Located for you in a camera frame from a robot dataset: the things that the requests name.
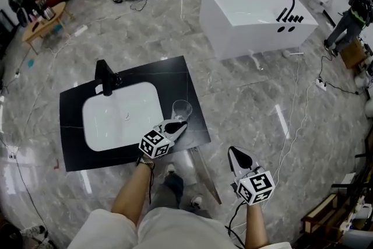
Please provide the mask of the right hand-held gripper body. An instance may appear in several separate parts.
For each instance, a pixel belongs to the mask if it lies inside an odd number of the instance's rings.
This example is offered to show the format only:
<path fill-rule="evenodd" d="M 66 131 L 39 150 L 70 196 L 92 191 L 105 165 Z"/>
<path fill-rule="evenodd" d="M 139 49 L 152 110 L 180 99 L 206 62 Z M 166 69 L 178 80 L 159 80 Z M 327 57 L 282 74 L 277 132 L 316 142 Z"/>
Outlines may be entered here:
<path fill-rule="evenodd" d="M 273 194 L 275 183 L 270 171 L 258 167 L 254 171 L 237 177 L 235 193 L 249 206 L 266 201 Z"/>

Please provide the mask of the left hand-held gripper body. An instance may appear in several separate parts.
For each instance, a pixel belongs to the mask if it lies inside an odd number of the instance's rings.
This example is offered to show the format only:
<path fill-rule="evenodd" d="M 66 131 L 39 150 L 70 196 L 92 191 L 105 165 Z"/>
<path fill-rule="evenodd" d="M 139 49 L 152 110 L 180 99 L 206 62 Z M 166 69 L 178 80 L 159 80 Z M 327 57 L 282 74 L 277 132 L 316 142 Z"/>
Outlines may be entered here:
<path fill-rule="evenodd" d="M 142 137 L 139 149 L 144 155 L 154 159 L 166 155 L 174 145 L 175 142 L 166 135 L 163 127 L 158 125 Z"/>

